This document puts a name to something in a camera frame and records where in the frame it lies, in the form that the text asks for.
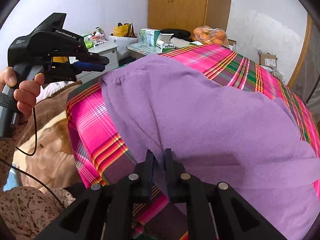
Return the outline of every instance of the white paper bag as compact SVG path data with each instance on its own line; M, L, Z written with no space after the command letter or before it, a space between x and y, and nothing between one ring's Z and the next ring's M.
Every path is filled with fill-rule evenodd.
M130 57L131 50L127 49L130 44L138 43L138 38L117 37L109 35L109 42L114 42L118 45L117 56L118 60Z

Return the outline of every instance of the bag of oranges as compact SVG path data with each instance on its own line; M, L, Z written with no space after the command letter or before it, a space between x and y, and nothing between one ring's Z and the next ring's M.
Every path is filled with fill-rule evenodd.
M220 46L229 46L227 34L222 29L213 29L209 26L195 28L193 38L202 44L218 44Z

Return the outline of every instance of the white wall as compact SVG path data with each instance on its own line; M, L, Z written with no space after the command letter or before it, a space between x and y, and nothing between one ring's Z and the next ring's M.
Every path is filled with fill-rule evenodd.
M307 12L298 0L231 0L227 27L236 51L259 63L258 49L277 55L288 83L299 59Z
M67 13L64 29L77 34L100 26L109 34L118 22L132 22L135 30L147 26L148 0L21 0L0 30L0 70L5 68L8 47L28 35L53 12Z

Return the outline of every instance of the white nightstand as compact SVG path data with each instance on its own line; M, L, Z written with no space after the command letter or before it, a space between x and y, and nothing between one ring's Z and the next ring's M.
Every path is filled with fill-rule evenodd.
M105 42L103 44L98 45L97 47L93 47L89 49L89 52L98 53L100 56L107 57L110 62L106 65L106 69L103 72L96 72L96 71L83 71L79 75L76 75L77 80L81 80L82 83L86 83L89 80L92 80L103 73L116 69L119 67L119 62L117 58L117 47L118 45L113 42ZM70 63L76 62L75 57L69 57Z

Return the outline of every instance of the floral shirt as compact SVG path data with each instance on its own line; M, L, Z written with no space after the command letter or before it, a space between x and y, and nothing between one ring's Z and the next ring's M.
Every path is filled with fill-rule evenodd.
M19 125L13 140L0 141L0 158L12 163L16 141L26 124ZM33 187L16 187L3 191L10 167L0 162L0 215L17 240L30 240L37 236L62 211L56 199ZM62 188L52 190L67 207L74 197Z

